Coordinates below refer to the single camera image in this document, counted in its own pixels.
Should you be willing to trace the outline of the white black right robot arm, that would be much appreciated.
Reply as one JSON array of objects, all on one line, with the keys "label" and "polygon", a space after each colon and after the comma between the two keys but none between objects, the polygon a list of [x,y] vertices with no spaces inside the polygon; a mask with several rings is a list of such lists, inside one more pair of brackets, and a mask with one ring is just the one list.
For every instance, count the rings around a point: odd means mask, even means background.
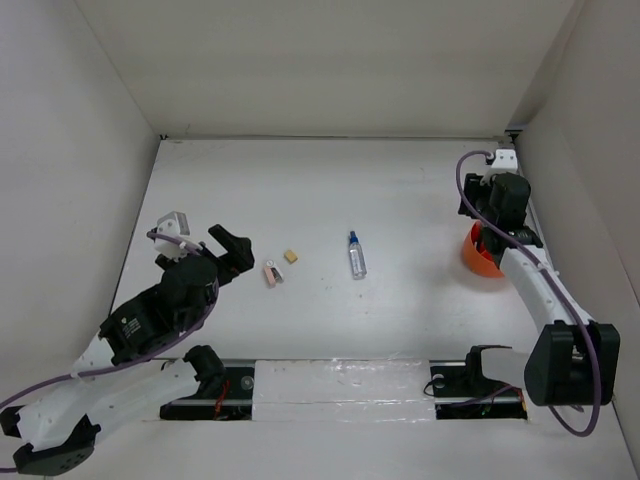
[{"label": "white black right robot arm", "polygon": [[613,397],[620,335],[596,322],[551,269],[540,237],[525,224],[529,182],[515,173],[485,180],[468,173],[458,213],[481,222],[480,244],[511,281],[539,332],[523,367],[538,406],[607,405]]}]

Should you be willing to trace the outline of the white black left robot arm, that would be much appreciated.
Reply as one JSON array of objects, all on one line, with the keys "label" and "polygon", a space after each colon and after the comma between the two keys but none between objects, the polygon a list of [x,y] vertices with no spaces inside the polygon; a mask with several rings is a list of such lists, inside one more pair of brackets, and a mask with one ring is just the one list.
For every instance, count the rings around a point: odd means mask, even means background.
[{"label": "white black left robot arm", "polygon": [[209,345],[196,345],[157,374],[115,392],[121,374],[173,349],[204,326],[221,287],[255,265],[252,242],[216,224],[224,248],[157,226],[148,231],[160,280],[122,303],[100,325],[67,374],[32,385],[1,403],[1,431],[21,440],[9,474],[55,477],[85,462],[96,446],[147,408],[184,397],[222,403],[231,380]]}]

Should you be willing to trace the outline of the clear spray bottle blue cap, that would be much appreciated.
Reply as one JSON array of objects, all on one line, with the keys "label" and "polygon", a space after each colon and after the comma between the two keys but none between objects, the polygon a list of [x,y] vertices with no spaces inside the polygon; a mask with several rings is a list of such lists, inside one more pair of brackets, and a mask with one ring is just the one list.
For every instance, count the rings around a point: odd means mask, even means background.
[{"label": "clear spray bottle blue cap", "polygon": [[367,268],[362,247],[355,231],[349,233],[348,251],[353,278],[364,279],[367,275]]}]

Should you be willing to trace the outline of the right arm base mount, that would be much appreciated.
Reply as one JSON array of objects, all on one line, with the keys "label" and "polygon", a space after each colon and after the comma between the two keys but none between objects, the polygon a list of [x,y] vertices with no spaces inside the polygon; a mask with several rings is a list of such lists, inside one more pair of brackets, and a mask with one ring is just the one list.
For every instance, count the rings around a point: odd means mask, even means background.
[{"label": "right arm base mount", "polygon": [[522,391],[482,373],[483,351],[501,347],[472,346],[463,360],[429,361],[423,394],[435,401],[437,420],[528,419]]}]

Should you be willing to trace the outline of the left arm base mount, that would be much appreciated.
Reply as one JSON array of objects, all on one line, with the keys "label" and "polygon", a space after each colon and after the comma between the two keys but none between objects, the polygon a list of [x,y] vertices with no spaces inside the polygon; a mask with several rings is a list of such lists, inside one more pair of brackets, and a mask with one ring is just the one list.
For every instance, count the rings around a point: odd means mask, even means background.
[{"label": "left arm base mount", "polygon": [[250,421],[256,362],[221,360],[211,346],[194,346],[183,357],[195,367],[198,390],[160,407],[166,421]]}]

